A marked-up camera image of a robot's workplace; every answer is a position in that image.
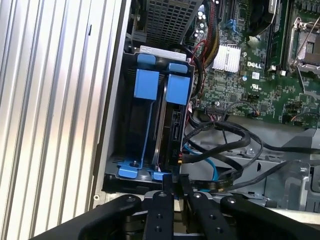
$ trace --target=screw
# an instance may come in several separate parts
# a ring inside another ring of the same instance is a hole
[[[98,194],[96,194],[96,195],[93,196],[93,199],[94,199],[95,201],[98,201],[98,200],[100,199],[100,196],[99,196]]]
[[[201,194],[196,192],[195,194],[193,194],[194,197],[196,197],[197,199],[201,197]]]
[[[132,196],[129,196],[128,199],[126,200],[127,202],[134,202],[136,199]]]
[[[160,194],[159,194],[159,197],[166,197],[167,196],[167,194],[165,194],[164,192],[161,192]]]
[[[300,172],[305,173],[308,169],[306,167],[300,167]]]
[[[228,198],[228,202],[231,203],[231,204],[234,204],[236,202],[236,200],[232,197],[229,197]]]
[[[255,150],[253,149],[253,148],[248,148],[247,150],[246,150],[246,154],[247,155],[255,155]]]

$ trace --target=blue plastic tab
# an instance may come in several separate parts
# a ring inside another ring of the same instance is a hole
[[[170,174],[170,173],[161,172],[161,171],[154,171],[151,175],[152,175],[153,180],[162,181],[164,179],[165,174]]]
[[[186,74],[188,72],[188,67],[186,65],[177,64],[177,63],[169,63],[168,67],[170,72]]]
[[[148,54],[139,54],[136,61],[138,64],[155,65],[156,57]]]
[[[132,160],[125,160],[123,163],[119,163],[118,175],[123,178],[135,179],[138,176],[139,165],[137,167],[130,166],[132,163]]]
[[[190,78],[169,74],[165,100],[168,103],[187,105]]]
[[[159,72],[137,69],[135,76],[134,97],[157,99]]]

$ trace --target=green circuit board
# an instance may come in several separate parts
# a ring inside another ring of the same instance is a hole
[[[194,99],[196,108],[201,111],[225,110],[235,101],[249,101],[257,110],[259,116],[256,120],[269,123],[282,123],[296,125],[305,128],[316,128],[318,126],[317,116],[303,116],[291,122],[291,118],[302,112],[316,112],[320,110],[320,79],[316,75],[304,75],[303,83],[305,91],[312,94],[302,94],[302,88],[295,73],[280,71],[267,71],[267,65],[278,65],[282,58],[282,49],[288,48],[288,39],[285,38],[287,28],[291,30],[291,24],[297,16],[304,21],[315,22],[319,15],[299,9],[296,1],[293,9],[283,1],[279,7],[275,28],[277,36],[273,43],[277,47],[272,49],[273,57],[268,58],[268,44],[270,44],[269,31],[265,31],[258,37],[248,37],[247,27],[250,18],[248,2],[246,0],[236,1],[235,19],[236,32],[226,28],[228,14],[220,22],[220,44],[234,44],[241,48],[239,71],[231,73],[219,71],[208,67],[206,69],[206,80],[204,82],[203,95],[200,99]],[[246,118],[252,118],[252,109],[245,105],[232,108],[232,114]]]

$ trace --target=chip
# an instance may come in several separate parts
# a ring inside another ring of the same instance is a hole
[[[266,104],[261,104],[260,105],[260,111],[261,112],[266,112],[268,110],[268,105]]]
[[[237,95],[230,94],[230,102],[235,102],[235,101],[237,101]]]

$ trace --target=black cable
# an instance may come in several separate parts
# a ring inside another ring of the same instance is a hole
[[[200,153],[204,153],[207,150],[204,149],[203,147],[199,146],[198,144],[194,143],[193,141],[189,140],[188,144],[190,144],[191,147],[193,147],[194,149],[196,149],[197,151],[199,151]],[[233,174],[230,176],[226,176],[227,178],[232,177],[233,181],[240,178],[242,176],[242,173],[244,172],[244,168],[241,164],[239,164],[237,161],[224,156],[222,154],[215,154],[212,156],[214,159],[217,159],[227,165],[229,165],[230,167],[234,168],[237,172],[237,174]]]
[[[244,131],[246,131],[253,140],[255,140],[256,142],[259,141],[259,137],[254,134],[253,132],[249,131],[248,129],[246,129],[245,127],[234,123],[234,122],[227,122],[228,124],[238,127]],[[290,147],[290,146],[271,146],[267,143],[265,143],[264,141],[262,141],[263,147],[272,151],[276,151],[276,152],[291,152],[291,153],[300,153],[300,154],[320,154],[320,149],[317,148],[308,148],[308,147]]]
[[[234,106],[234,105],[237,105],[237,104],[245,104],[245,105],[248,105],[250,108],[252,108],[256,113],[258,113],[259,115],[259,111],[250,103],[250,102],[247,102],[247,101],[235,101],[231,104],[229,104],[226,109],[224,110],[224,115],[223,115],[223,119],[226,118],[227,114],[228,114],[228,111]]]
[[[241,136],[241,139],[238,141],[235,141],[235,142],[230,142],[228,144],[216,146],[210,150],[205,151],[202,154],[193,155],[193,156],[190,156],[186,159],[182,159],[183,163],[185,163],[185,164],[197,163],[197,162],[200,162],[204,159],[212,157],[213,155],[216,155],[216,154],[219,154],[219,153],[222,153],[225,151],[246,147],[251,142],[250,135],[246,131],[239,129],[238,127],[231,126],[225,122],[208,122],[208,123],[203,123],[200,127],[194,129],[187,136],[185,136],[182,144],[184,145],[193,136],[202,132],[204,129],[212,128],[212,127],[214,127],[214,128],[218,127],[218,128],[224,129],[228,132],[231,132],[233,134],[239,135],[239,136]]]
[[[241,183],[237,183],[231,187],[227,187],[224,189],[225,192],[227,191],[232,191],[232,190],[236,190],[236,189],[240,189],[240,188],[244,188],[253,184],[257,184],[260,181],[262,181],[263,179],[265,179],[266,177],[270,176],[271,174],[275,173],[276,171],[278,171],[279,169],[283,168],[284,166],[291,164],[293,162],[304,162],[304,163],[309,163],[311,166],[319,166],[320,165],[320,160],[308,160],[308,161],[300,161],[300,160],[291,160],[291,161],[284,161],[282,163],[279,163],[278,165],[270,168],[268,171],[262,173],[261,175],[257,176],[254,179],[251,179],[249,181],[244,181]]]
[[[256,160],[258,160],[258,158],[261,156],[262,152],[264,151],[264,144],[263,144],[263,141],[261,140],[261,138],[256,136],[256,138],[252,138],[252,139],[255,140],[258,144],[260,144],[260,149],[257,152],[257,154],[248,163],[246,163],[246,164],[244,164],[242,166],[243,169],[246,169],[247,167],[251,166]],[[220,174],[219,179],[224,177],[224,176],[227,176],[229,174],[232,175],[234,173],[236,173],[236,170],[234,170],[234,169],[225,171],[225,172]]]
[[[224,129],[222,129],[222,134],[223,134],[223,139],[224,139],[225,144],[228,144],[226,131]]]
[[[200,92],[202,81],[204,79],[202,63],[200,62],[200,60],[194,55],[194,53],[190,49],[188,49],[187,47],[185,47],[181,44],[173,44],[169,47],[169,49],[178,49],[178,50],[184,51],[188,58],[193,58],[194,64],[195,64],[196,68],[198,69],[197,83],[196,83],[194,92],[191,94],[191,98],[195,97]]]

